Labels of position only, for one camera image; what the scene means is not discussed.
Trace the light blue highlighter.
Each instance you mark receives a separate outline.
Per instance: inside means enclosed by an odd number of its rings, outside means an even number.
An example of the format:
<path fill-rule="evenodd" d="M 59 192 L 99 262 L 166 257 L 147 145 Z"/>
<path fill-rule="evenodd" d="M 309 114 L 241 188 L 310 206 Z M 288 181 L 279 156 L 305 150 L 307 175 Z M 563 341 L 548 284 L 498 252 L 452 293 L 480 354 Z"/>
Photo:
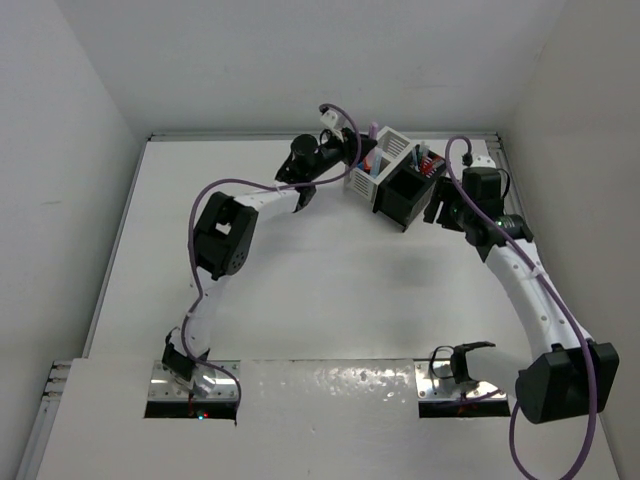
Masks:
<path fill-rule="evenodd" d="M 374 161 L 374 165 L 370 170 L 370 175 L 373 178 L 376 178 L 380 173 L 380 168 L 382 163 L 382 152 L 380 150 L 376 150 L 373 161 Z"/>

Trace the blue gel pen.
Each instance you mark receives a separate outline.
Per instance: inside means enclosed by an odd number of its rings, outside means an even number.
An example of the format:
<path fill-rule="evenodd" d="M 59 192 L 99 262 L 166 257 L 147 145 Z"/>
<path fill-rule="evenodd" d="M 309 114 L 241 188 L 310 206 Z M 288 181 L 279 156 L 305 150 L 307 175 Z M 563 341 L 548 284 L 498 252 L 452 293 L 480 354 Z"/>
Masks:
<path fill-rule="evenodd" d="M 422 156 L 421 156 L 421 148 L 419 145 L 416 145 L 413 149 L 412 149 L 412 167 L 414 168 L 414 170 L 416 172 L 420 171 L 421 168 L 421 160 L 422 160 Z"/>

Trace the lilac highlighter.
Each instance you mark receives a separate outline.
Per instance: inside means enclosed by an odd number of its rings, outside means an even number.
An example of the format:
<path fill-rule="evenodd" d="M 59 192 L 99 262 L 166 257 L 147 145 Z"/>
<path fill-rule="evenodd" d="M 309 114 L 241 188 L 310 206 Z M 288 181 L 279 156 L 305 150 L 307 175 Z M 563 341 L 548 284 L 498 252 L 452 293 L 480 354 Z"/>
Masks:
<path fill-rule="evenodd" d="M 379 125 L 377 122 L 372 122 L 369 125 L 369 129 L 368 129 L 368 136 L 371 140 L 376 141 L 377 137 L 378 137 L 378 132 L 379 132 Z"/>

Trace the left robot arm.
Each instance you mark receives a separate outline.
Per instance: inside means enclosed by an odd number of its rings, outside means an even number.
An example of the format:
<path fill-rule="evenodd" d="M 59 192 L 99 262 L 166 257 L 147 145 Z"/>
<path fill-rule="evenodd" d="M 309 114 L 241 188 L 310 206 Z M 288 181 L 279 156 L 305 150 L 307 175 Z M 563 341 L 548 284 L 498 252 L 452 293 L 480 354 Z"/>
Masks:
<path fill-rule="evenodd" d="M 211 317 L 207 311 L 214 295 L 226 285 L 248 259 L 256 226 L 283 214 L 304 209 L 314 197 L 319 179 L 339 163 L 348 168 L 361 163 L 377 146 L 378 127 L 361 135 L 348 128 L 325 129 L 318 138 L 301 134 L 275 174 L 274 184 L 240 196 L 217 188 L 220 180 L 201 191 L 189 217 L 187 249 L 193 284 L 197 291 L 180 326 L 166 337 L 162 365 L 190 394 L 205 398 L 221 379 L 239 386 L 238 375 L 208 360 Z"/>

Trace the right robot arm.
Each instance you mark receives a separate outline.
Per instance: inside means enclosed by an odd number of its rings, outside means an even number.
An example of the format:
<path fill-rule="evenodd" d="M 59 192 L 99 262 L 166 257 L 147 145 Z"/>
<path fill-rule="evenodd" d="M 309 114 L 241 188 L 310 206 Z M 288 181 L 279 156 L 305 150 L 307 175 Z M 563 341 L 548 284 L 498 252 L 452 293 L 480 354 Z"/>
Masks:
<path fill-rule="evenodd" d="M 488 381 L 519 402 L 533 424 L 602 412 L 620 363 L 609 343 L 598 343 L 552 298 L 526 221 L 504 210 L 502 178 L 491 167 L 471 167 L 456 187 L 440 177 L 424 211 L 427 223 L 462 232 L 499 280 L 525 330 L 532 361 L 521 363 L 490 341 L 457 345 L 450 370 L 456 383 Z"/>

